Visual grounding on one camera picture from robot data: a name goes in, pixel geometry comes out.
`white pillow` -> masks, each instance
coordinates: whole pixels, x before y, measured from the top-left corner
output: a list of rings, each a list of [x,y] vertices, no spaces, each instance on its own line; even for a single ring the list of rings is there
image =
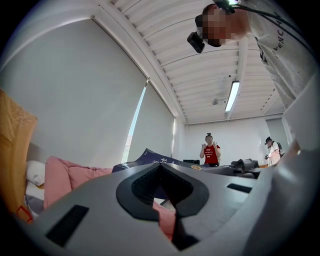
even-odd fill
[[[38,161],[26,162],[26,179],[31,183],[40,186],[45,183],[46,165]]]

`white slatted ceiling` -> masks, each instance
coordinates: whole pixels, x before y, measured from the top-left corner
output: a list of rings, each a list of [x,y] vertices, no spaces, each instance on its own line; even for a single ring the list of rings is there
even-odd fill
[[[219,48],[206,45],[203,53],[198,54],[187,42],[188,35],[196,30],[195,17],[212,1],[110,2],[132,23],[158,59],[181,105],[187,124],[226,120],[225,107],[231,83],[238,72],[239,43]],[[264,106],[276,93],[275,85],[260,60],[256,40],[249,36],[244,80],[231,119],[261,116]],[[219,102],[212,105],[215,98]],[[284,107],[278,96],[265,115],[283,111]]]

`pink bedding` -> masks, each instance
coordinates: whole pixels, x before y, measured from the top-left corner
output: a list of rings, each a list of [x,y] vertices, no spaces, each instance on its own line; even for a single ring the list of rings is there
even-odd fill
[[[86,167],[51,156],[45,163],[44,209],[71,192],[81,184],[103,175],[112,169]],[[159,226],[168,239],[172,239],[176,213],[154,202],[153,209],[159,212]]]

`woman in red shirt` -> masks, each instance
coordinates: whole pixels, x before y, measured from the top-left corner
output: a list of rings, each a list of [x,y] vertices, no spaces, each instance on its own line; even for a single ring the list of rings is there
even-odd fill
[[[221,156],[220,147],[216,144],[214,139],[211,136],[211,133],[207,133],[205,137],[207,143],[202,145],[200,152],[200,158],[205,157],[205,164],[209,164],[210,167],[219,166],[218,158]]]

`roller blind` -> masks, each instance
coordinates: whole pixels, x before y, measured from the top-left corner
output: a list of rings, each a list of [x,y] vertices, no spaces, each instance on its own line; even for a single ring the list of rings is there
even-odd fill
[[[146,148],[171,156],[174,117],[151,84],[142,100],[131,140],[128,162],[139,158]]]
[[[146,77],[93,20],[54,29],[24,47],[1,87],[38,118],[29,160],[85,166],[121,162]]]

